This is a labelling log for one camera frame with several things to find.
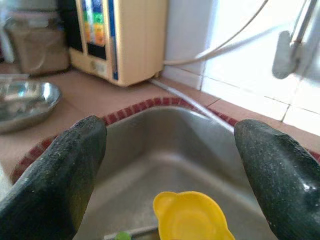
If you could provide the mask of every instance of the stainless steel sink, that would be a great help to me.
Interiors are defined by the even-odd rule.
[[[159,240],[153,199],[198,191],[225,213],[237,240],[276,240],[251,190],[230,128],[179,107],[154,107],[108,127],[105,158],[74,240],[128,231]]]

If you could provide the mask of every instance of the red tile border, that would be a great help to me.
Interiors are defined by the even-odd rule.
[[[188,102],[184,101],[179,97],[156,97],[156,98],[151,98],[146,101],[142,101],[137,104],[128,106],[116,112],[110,113],[106,116],[103,116],[102,119],[105,122],[105,125],[108,126],[110,124],[116,123],[117,121],[125,119],[131,115],[137,114],[145,109],[152,108],[155,106],[179,106],[179,107],[184,107],[187,109],[194,110],[198,113],[201,113],[200,111],[195,109],[193,105],[189,104]],[[236,119],[229,117],[225,114],[222,114],[218,111],[211,110],[211,109],[210,111],[232,126],[235,126],[235,124],[238,122]],[[36,145],[28,153],[26,153],[26,155],[17,163],[17,165],[15,166],[14,170],[10,175],[10,179],[12,183],[15,183],[20,178],[20,176],[24,173],[24,171],[39,156],[41,156],[41,154],[50,146],[50,144],[53,142],[53,140],[56,137],[57,135],[44,139],[39,145]],[[310,150],[308,151],[318,162],[320,162],[319,153],[310,151]]]

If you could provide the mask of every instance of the yellow measuring cup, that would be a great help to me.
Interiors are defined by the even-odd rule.
[[[235,240],[219,205],[201,192],[161,192],[153,210],[161,240]]]

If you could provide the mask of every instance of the stainless steel bowl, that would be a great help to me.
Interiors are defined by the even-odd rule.
[[[59,88],[49,82],[0,82],[0,133],[42,122],[60,98]]]

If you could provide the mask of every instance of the kitchen counter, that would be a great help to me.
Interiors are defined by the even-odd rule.
[[[14,65],[0,64],[1,74],[17,72],[18,70]],[[149,82],[121,88],[76,69],[49,76],[35,77],[32,80],[56,84],[62,91],[62,99],[52,115],[44,122],[18,132],[0,135],[0,163],[7,175],[12,172],[17,162],[34,145],[47,137],[59,134],[84,117],[90,115],[101,117],[150,98],[173,96]],[[236,120],[252,118],[264,121],[272,127],[290,134],[304,147],[314,152],[320,152],[320,136],[248,111],[183,84],[164,78],[161,78],[160,81],[180,90],[202,105]]]

